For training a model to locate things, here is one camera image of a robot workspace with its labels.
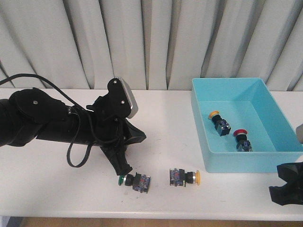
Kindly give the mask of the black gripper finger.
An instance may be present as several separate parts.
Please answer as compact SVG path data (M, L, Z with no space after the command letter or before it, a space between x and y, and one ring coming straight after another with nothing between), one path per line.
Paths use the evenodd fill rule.
M283 186L270 186L271 200L279 205L303 204L303 163L284 163L277 166L278 177L286 182Z

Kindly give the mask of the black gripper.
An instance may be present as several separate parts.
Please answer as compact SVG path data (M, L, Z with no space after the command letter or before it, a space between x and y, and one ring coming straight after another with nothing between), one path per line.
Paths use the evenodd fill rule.
M99 96L86 108L92 136L88 149L101 147L116 175L127 175L133 169L126 160L127 145L143 142L145 133L114 113L108 94Z

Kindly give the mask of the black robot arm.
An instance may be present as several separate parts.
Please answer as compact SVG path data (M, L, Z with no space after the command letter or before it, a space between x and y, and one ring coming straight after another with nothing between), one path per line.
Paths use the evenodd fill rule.
M127 147L145 135L129 121L125 92L109 91L82 109L67 106L40 89L17 91L0 102L0 144L22 147L33 139L86 145L77 167L83 166L93 146L100 147L117 175L131 172Z

